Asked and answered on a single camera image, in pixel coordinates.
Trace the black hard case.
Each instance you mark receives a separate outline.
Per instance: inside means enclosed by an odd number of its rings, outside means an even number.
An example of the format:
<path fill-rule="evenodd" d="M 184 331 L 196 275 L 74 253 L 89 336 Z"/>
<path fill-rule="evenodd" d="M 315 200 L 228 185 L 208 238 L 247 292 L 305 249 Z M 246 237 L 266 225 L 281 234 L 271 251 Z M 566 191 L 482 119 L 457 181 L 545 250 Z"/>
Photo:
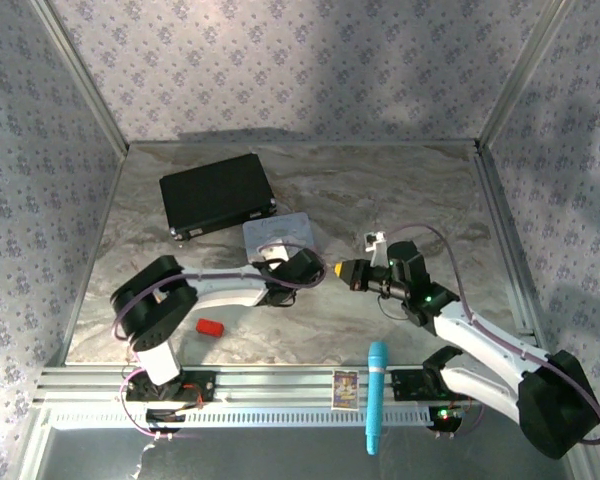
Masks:
<path fill-rule="evenodd" d="M 188 241 L 277 211 L 272 187 L 255 153 L 166 175 L 159 186 L 175 241 Z"/>

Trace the blue toy microphone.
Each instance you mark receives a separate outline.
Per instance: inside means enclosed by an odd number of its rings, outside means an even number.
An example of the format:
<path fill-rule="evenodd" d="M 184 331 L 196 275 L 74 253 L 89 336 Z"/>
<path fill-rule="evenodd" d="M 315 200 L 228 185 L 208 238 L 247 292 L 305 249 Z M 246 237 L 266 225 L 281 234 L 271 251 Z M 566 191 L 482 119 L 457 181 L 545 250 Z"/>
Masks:
<path fill-rule="evenodd" d="M 379 452 L 383 424 L 384 383 L 388 366 L 388 346 L 377 341 L 370 345 L 367 358 L 366 451 L 370 456 Z"/>

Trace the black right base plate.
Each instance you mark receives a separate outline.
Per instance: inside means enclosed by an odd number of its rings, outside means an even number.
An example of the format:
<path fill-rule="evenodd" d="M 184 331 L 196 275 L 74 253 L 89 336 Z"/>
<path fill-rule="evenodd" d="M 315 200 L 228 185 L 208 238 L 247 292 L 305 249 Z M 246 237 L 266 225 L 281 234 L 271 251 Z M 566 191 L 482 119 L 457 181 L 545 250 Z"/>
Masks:
<path fill-rule="evenodd" d="M 395 401 L 468 401 L 469 397 L 451 391 L 435 374 L 420 369 L 390 371 Z"/>

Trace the red small block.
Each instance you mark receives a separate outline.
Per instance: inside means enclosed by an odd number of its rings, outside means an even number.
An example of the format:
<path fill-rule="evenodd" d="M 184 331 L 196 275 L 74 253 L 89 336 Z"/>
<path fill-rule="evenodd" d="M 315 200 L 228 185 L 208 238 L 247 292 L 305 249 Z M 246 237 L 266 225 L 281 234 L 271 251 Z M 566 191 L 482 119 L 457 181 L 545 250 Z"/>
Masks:
<path fill-rule="evenodd" d="M 201 335 L 220 338 L 224 334 L 224 324 L 206 318 L 200 318 L 196 323 L 196 331 Z"/>

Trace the pastel cartoon tin box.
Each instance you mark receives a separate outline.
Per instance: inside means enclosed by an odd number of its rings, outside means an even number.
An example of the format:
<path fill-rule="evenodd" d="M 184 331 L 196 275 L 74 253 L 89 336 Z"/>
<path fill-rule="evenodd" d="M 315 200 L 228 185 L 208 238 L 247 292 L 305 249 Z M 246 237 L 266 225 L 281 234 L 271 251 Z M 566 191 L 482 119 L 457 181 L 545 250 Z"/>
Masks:
<path fill-rule="evenodd" d="M 245 222 L 242 229 L 249 263 L 260 262 L 255 258 L 258 246 L 276 239 L 287 244 L 290 257 L 302 248 L 315 246 L 310 220 L 304 212 L 251 220 Z"/>

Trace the aluminium frame post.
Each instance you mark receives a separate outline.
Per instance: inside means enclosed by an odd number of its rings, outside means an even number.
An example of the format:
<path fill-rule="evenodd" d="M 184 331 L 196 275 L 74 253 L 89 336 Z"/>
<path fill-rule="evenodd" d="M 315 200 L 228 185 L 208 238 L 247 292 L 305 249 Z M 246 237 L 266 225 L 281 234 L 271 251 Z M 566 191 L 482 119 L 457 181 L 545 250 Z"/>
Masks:
<path fill-rule="evenodd" d="M 505 126 L 520 96 L 550 47 L 575 0 L 546 0 L 543 10 L 515 62 L 511 74 L 476 139 L 479 152 L 490 148 Z"/>
<path fill-rule="evenodd" d="M 121 133 L 114 115 L 98 90 L 93 76 L 70 38 L 68 30 L 51 0 L 27 0 L 45 28 L 51 42 L 71 75 L 87 106 L 93 113 L 109 143 L 120 155 L 128 152 L 128 143 Z"/>

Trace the left black controller board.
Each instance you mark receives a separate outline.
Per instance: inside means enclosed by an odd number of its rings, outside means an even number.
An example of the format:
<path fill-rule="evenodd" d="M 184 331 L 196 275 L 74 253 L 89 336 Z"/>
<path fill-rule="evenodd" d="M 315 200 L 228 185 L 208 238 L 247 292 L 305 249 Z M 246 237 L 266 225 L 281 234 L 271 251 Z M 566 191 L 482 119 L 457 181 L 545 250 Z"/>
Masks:
<path fill-rule="evenodd" d="M 175 410 L 149 408 L 145 413 L 145 421 L 152 434 L 176 434 L 185 420 L 186 416 Z"/>

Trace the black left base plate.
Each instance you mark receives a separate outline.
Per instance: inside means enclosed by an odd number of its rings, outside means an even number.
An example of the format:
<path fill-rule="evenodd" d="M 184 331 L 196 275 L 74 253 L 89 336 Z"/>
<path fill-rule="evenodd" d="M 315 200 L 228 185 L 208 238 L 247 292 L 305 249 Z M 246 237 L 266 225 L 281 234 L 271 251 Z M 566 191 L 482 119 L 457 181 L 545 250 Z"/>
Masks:
<path fill-rule="evenodd" d="M 128 382 L 126 400 L 132 402 L 205 403 L 213 400 L 214 371 L 182 370 L 162 385 L 154 384 L 146 372 L 133 375 Z"/>

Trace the black controller board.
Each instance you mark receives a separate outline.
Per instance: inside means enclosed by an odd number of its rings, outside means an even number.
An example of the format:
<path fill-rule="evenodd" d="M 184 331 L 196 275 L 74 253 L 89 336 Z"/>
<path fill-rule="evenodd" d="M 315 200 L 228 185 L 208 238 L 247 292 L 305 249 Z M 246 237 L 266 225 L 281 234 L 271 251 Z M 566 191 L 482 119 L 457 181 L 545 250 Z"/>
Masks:
<path fill-rule="evenodd" d="M 186 416 L 175 410 L 149 408 L 145 413 L 145 421 L 152 434 L 176 434 L 185 420 Z"/>
<path fill-rule="evenodd" d="M 431 424 L 428 429 L 438 433 L 455 434 L 462 425 L 464 414 L 461 407 L 431 406 L 429 408 Z"/>

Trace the colourful trading card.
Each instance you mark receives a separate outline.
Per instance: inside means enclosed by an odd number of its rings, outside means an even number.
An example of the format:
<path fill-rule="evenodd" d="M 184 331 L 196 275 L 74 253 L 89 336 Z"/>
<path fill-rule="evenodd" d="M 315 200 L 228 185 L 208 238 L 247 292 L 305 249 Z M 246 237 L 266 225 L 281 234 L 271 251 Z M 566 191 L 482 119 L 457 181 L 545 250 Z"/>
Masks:
<path fill-rule="evenodd" d="M 359 372 L 354 370 L 334 370 L 332 374 L 331 409 L 357 411 Z"/>

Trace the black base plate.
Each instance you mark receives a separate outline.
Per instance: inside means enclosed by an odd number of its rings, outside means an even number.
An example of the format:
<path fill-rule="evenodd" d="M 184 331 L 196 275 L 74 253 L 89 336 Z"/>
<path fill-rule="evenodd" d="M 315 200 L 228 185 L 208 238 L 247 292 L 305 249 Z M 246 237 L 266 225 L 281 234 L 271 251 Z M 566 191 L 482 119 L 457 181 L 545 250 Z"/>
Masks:
<path fill-rule="evenodd" d="M 395 401 L 468 401 L 469 397 L 451 391 L 435 374 L 420 369 L 390 371 Z"/>
<path fill-rule="evenodd" d="M 182 370 L 162 385 L 154 384 L 146 372 L 133 375 L 128 382 L 126 400 L 132 402 L 205 403 L 213 400 L 214 371 Z"/>

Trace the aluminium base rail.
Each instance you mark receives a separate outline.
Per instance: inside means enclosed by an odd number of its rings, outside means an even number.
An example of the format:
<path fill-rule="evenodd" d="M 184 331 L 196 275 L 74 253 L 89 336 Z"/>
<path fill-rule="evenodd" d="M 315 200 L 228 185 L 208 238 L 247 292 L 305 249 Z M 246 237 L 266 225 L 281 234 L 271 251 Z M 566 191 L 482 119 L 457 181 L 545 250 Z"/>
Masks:
<path fill-rule="evenodd" d="M 76 364 L 43 370 L 37 402 L 110 402 L 133 368 L 124 365 Z M 213 407 L 328 407 L 333 366 L 229 365 L 193 366 L 187 372 L 215 376 Z"/>

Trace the right black controller board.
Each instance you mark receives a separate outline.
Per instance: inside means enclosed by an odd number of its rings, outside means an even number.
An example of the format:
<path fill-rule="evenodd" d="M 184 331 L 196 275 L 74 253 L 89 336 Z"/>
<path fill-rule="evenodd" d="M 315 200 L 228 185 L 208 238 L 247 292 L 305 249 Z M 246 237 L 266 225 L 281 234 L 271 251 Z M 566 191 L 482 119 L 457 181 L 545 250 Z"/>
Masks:
<path fill-rule="evenodd" d="M 462 425 L 464 414 L 461 407 L 431 406 L 429 408 L 431 424 L 428 429 L 438 433 L 455 434 Z"/>

